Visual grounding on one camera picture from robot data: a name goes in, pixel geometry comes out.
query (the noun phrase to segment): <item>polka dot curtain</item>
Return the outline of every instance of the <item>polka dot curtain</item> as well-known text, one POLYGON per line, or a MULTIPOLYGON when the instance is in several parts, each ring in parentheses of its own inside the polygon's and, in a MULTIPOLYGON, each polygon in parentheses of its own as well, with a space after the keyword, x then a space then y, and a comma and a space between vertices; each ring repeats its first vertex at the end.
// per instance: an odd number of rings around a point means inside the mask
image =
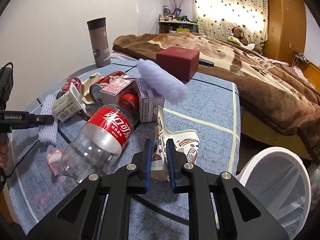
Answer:
POLYGON ((268 0, 195 0, 199 33, 226 41, 240 27, 249 43, 268 38, 268 0))

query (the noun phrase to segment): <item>brown thermos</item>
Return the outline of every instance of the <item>brown thermos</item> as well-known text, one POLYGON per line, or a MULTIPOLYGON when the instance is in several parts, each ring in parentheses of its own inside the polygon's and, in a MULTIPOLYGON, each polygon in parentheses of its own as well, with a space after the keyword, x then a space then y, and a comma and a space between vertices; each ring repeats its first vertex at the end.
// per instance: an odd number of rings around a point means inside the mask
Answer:
POLYGON ((107 39, 106 18, 87 22, 91 39, 94 60, 97 67, 104 67, 111 63, 107 39))

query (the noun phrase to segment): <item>blue gripper pad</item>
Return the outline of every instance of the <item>blue gripper pad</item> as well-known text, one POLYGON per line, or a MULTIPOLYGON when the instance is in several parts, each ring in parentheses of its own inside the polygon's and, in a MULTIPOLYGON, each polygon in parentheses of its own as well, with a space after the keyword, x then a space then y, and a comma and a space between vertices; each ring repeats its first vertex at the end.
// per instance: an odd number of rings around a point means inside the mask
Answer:
POLYGON ((167 163, 168 163, 168 171, 169 171, 169 180, 170 180, 170 187, 172 191, 174 191, 176 187, 176 181, 175 181, 175 173, 174 173, 174 166, 173 166, 173 160, 172 155, 169 147, 169 142, 166 143, 166 150, 167 150, 167 163))
POLYGON ((150 143, 148 145, 148 160, 146 165, 146 183, 145 183, 145 189, 146 193, 149 190, 149 182, 150 182, 150 176, 151 176, 151 160, 152 160, 152 146, 153 146, 153 140, 150 140, 150 143))

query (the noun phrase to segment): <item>human hand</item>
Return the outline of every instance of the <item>human hand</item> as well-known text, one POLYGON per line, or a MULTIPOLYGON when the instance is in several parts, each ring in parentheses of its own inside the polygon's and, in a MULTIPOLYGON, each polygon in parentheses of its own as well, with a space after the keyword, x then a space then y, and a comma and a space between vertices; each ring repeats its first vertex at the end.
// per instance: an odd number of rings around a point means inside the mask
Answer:
POLYGON ((5 169, 8 162, 8 152, 9 152, 9 138, 8 136, 5 139, 5 143, 0 145, 0 168, 5 169))

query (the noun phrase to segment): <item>wooden wardrobe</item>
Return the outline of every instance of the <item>wooden wardrobe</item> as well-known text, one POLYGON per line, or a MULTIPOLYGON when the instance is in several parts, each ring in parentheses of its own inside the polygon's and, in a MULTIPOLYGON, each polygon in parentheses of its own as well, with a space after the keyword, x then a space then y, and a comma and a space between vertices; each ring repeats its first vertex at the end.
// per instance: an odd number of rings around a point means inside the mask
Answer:
POLYGON ((306 9, 302 0, 268 0, 268 40, 262 55, 292 65, 294 51, 304 52, 306 9))

